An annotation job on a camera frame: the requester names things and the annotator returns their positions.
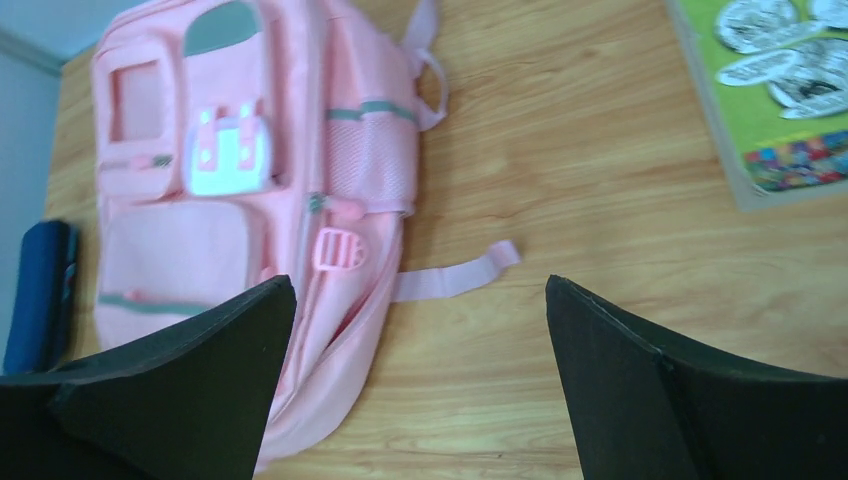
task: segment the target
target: wooden table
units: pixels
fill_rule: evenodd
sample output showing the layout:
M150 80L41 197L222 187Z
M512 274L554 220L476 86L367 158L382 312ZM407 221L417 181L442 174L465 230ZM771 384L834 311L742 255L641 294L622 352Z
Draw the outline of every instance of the wooden table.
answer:
M357 3L397 38L415 0ZM393 307L344 425L259 478L580 478L551 273L733 353L848 375L846 199L736 211L661 0L444 3L451 115L424 135L404 267L504 238L525 263ZM89 59L65 68L47 202L84 232L75 356L97 350Z

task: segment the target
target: wall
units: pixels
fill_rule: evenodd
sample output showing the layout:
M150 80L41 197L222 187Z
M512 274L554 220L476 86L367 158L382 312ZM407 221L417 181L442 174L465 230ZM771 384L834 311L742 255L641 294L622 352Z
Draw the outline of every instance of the wall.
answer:
M0 357L12 319L21 237L44 213L58 103L57 77L0 52Z
M0 29L69 60L91 47L112 18L141 0L0 0Z

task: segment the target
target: mesh pocket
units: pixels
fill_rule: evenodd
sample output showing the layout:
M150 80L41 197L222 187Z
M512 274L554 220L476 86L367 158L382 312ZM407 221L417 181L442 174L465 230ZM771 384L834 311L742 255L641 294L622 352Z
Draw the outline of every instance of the mesh pocket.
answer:
M329 141L332 195L361 200L372 211L397 210L399 203L411 207L418 167L413 122L391 112L367 113L358 121L331 120Z

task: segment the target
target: blue object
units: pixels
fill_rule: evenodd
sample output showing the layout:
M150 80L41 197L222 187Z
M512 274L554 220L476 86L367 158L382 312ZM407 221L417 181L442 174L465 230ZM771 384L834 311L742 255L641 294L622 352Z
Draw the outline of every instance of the blue object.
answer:
M79 232L52 220L24 234L12 329L4 373L44 372L55 367L68 344Z

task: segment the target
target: backpack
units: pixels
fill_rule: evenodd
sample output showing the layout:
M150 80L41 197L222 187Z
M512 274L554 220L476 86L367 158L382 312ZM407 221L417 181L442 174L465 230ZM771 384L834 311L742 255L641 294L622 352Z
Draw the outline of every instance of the backpack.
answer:
M436 0L401 46L348 0L154 0L116 17L91 74L104 349L275 275L298 307L258 469L332 433L389 304L453 296L519 261L398 274L419 131L446 115ZM415 92L429 65L442 94Z

